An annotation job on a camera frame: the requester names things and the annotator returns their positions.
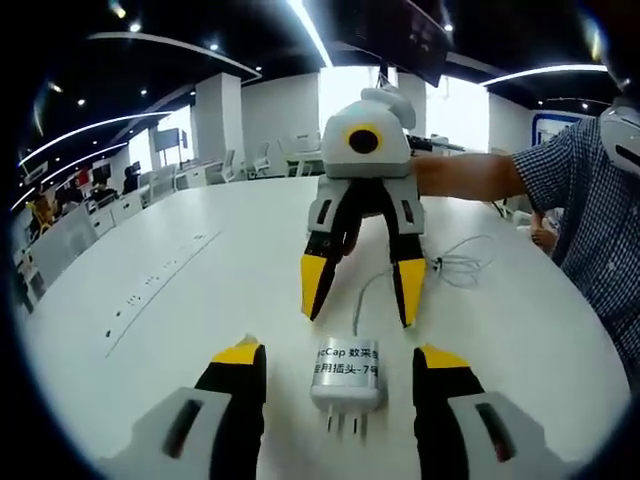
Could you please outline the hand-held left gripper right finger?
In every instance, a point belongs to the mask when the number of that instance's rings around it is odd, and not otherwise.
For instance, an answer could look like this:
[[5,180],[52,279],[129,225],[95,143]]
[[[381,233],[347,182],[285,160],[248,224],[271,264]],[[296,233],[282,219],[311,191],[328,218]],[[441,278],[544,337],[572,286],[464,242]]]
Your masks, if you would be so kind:
[[414,349],[414,435],[423,479],[566,479],[543,427],[499,392],[487,391],[462,357]]

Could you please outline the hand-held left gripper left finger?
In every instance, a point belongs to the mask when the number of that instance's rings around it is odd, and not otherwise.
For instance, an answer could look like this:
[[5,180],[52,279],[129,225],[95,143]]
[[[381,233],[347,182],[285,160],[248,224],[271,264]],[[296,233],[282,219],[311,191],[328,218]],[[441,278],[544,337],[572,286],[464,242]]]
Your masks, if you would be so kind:
[[130,442],[97,461],[106,479],[254,479],[264,433],[267,357],[247,335],[215,354],[133,425]]

